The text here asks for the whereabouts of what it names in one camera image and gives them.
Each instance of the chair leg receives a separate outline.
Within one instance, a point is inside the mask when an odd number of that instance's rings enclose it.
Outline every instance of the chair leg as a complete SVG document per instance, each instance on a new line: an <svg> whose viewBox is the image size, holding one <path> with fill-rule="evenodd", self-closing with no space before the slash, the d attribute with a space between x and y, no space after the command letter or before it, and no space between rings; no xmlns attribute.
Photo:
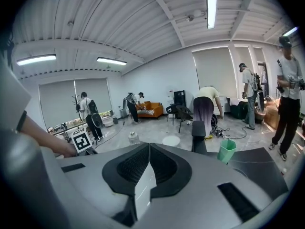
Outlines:
<svg viewBox="0 0 305 229"><path fill-rule="evenodd" d="M179 132L178 133L180 133L181 123L182 123L182 119L180 120L180 126L179 126Z"/></svg>

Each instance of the white corrugated ceiling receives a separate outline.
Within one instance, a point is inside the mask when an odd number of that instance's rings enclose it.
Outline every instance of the white corrugated ceiling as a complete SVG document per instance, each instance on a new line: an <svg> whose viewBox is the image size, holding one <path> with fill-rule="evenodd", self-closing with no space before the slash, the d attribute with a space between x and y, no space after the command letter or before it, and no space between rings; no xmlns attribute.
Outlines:
<svg viewBox="0 0 305 229"><path fill-rule="evenodd" d="M201 16L188 22L194 10ZM13 59L55 53L57 60L24 67L14 63L14 70L19 78L71 70L125 73L205 42L273 44L291 27L275 0L217 0L215 28L209 30L205 0L28 0L13 26ZM98 63L99 56L127 65Z"/></svg>

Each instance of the black chair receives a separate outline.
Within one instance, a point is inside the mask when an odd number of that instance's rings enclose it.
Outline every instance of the black chair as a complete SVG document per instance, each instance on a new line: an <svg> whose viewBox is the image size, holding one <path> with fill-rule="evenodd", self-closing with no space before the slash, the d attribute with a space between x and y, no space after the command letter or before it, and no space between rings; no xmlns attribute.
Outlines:
<svg viewBox="0 0 305 229"><path fill-rule="evenodd" d="M181 123L185 120L193 120L193 117L191 116L192 112L185 106L177 105L176 109L178 111L179 117L181 118L179 126L180 133Z"/></svg>
<svg viewBox="0 0 305 229"><path fill-rule="evenodd" d="M173 115L173 119L174 119L174 115L178 114L177 108L176 106L179 104L172 104L171 106L167 107L166 110L166 121L168 121L167 116L168 115Z"/></svg>

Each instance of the yellow shoe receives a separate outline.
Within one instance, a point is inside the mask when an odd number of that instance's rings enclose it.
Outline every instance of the yellow shoe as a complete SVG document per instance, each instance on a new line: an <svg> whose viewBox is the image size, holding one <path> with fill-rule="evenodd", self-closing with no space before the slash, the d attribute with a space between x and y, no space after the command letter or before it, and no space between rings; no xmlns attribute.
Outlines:
<svg viewBox="0 0 305 229"><path fill-rule="evenodd" d="M208 137L205 137L204 139L209 140L209 139L212 139L212 138L213 138L213 136L210 134Z"/></svg>

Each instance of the orange sofa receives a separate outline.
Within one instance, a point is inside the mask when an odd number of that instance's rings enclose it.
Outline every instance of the orange sofa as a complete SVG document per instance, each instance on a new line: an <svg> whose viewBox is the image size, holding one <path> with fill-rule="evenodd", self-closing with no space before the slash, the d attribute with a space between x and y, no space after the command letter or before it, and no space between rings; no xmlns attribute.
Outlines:
<svg viewBox="0 0 305 229"><path fill-rule="evenodd" d="M140 104L142 107L146 106L146 110L154 110L154 114L138 114L139 118L148 117L148 118L158 118L163 115L163 106L161 103L151 103L149 101Z"/></svg>

